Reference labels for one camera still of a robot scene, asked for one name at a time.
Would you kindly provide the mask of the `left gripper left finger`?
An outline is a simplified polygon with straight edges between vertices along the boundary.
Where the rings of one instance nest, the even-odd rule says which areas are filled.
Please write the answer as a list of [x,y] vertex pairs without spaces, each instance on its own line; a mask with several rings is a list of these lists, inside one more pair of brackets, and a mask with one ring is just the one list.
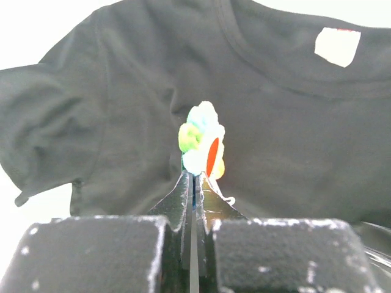
[[190,175],[146,215],[95,215],[31,225],[2,292],[188,292]]

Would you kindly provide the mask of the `colourful pom-pom brooch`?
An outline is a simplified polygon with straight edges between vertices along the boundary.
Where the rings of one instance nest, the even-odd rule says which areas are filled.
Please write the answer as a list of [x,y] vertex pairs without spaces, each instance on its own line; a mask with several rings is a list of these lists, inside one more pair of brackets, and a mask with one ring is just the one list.
[[182,169],[195,176],[204,174],[218,195],[222,193],[217,180],[225,173],[224,136],[225,128],[209,101],[193,106],[178,131]]

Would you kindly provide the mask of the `black t-shirt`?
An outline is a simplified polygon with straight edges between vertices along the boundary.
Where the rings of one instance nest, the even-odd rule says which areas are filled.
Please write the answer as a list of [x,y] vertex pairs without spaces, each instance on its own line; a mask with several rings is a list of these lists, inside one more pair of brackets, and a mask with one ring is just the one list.
[[180,175],[178,129],[213,103],[222,193],[249,217],[390,226],[390,30],[253,1],[120,1],[1,71],[1,165],[73,215],[142,214]]

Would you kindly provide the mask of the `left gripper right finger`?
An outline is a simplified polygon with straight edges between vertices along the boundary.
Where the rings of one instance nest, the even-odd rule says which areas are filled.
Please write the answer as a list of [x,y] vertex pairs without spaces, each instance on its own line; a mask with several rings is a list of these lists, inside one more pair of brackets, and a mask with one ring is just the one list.
[[360,239],[337,219],[244,217],[195,178],[200,292],[381,292]]

